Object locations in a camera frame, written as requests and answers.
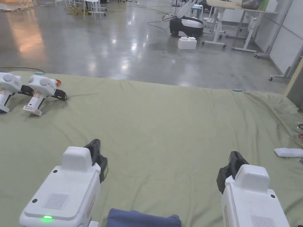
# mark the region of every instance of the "polished floor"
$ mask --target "polished floor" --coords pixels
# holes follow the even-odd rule
[[[23,12],[0,12],[0,67],[34,67],[49,73],[75,74],[159,84],[245,89],[283,93],[287,81],[268,80],[277,74],[269,60],[205,44],[179,50],[169,29],[149,26],[162,13],[110,0],[106,16],[68,15],[64,3]],[[169,0],[140,0],[140,6],[173,13]],[[152,25],[167,28],[168,22]],[[223,26],[228,34],[235,28]]]

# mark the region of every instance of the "tabletop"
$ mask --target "tabletop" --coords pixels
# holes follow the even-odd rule
[[[242,9],[245,11],[277,14],[277,12],[266,12],[263,10],[252,10],[252,9],[242,8],[241,2],[225,2],[225,1],[221,1],[221,0],[206,0],[206,3],[213,7],[220,7],[220,8],[226,8],[226,9]]]

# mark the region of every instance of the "white device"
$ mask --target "white device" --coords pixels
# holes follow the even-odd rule
[[[229,165],[220,169],[217,178],[218,188],[223,194],[224,226],[289,227],[277,195],[269,189],[266,169],[249,165],[239,153],[233,154]]]
[[[0,110],[8,113],[7,104],[9,98],[17,92],[21,91],[22,79],[11,73],[0,72]]]
[[[30,114],[41,116],[42,111],[39,110],[44,99],[48,96],[65,101],[67,99],[65,92],[58,90],[56,86],[57,81],[47,77],[32,75],[29,79],[28,86],[31,87],[35,93],[27,106],[23,110],[30,112]]]
[[[180,36],[183,33],[188,37],[198,38],[203,34],[203,22],[194,17],[185,17],[197,0],[189,0],[177,13],[176,18],[169,22],[169,29],[172,37]]]
[[[194,37],[181,37],[178,42],[178,48],[181,50],[194,50],[196,46],[197,41]]]
[[[51,171],[22,211],[21,226],[98,227],[98,222],[91,221],[92,210],[106,170],[107,158],[100,155],[100,140],[85,147],[68,147],[61,166]]]
[[[296,148],[277,148],[274,149],[279,157],[283,158],[301,158],[303,157],[303,150]]]

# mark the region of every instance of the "green cloth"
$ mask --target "green cloth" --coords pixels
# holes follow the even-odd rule
[[[13,74],[26,84],[33,73]],[[61,80],[67,101],[48,97],[37,117],[22,110],[30,97],[16,94],[0,116],[2,226],[19,226],[22,209],[68,146],[95,138],[109,167],[93,210],[102,227],[111,208],[222,227],[216,178],[233,150],[267,169],[290,226],[303,224],[303,165],[273,151],[303,145],[296,129],[303,115],[285,96],[46,76]]]

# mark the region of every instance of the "white robot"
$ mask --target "white robot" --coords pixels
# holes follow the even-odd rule
[[[22,227],[98,227],[92,209],[107,173],[100,140],[68,147],[56,166],[22,211]],[[222,196],[225,227],[289,227],[265,168],[249,165],[238,153],[221,168],[217,185]]]
[[[225,227],[289,227],[277,195],[268,189],[266,169],[249,165],[239,152],[231,152],[217,185]]]
[[[92,210],[107,174],[100,140],[85,147],[70,146],[22,211],[22,227],[98,227]]]
[[[172,37],[184,36],[198,38],[203,35],[203,22],[194,17],[186,17],[185,14],[191,10],[197,0],[189,0],[177,13],[176,18],[169,22]]]
[[[20,76],[0,72],[0,111],[9,112],[6,104],[15,93],[33,96],[34,91],[29,86],[22,85],[22,78]]]
[[[65,101],[67,99],[66,93],[57,89],[57,81],[47,77],[33,75],[30,77],[28,86],[31,87],[35,93],[23,110],[30,112],[30,114],[41,116],[42,111],[39,110],[46,97],[51,96]]]

